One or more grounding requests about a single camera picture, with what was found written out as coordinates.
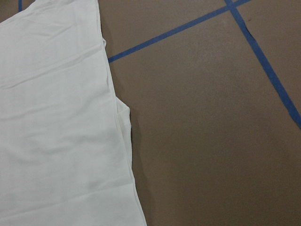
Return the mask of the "white long-sleeve printed shirt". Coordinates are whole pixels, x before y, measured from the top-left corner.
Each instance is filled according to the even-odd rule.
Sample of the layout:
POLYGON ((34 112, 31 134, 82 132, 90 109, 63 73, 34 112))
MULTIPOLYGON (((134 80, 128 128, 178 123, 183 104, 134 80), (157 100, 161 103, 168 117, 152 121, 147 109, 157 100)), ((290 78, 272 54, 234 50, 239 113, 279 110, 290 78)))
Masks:
POLYGON ((96 0, 37 0, 0 24, 1 225, 146 225, 105 45, 96 0))

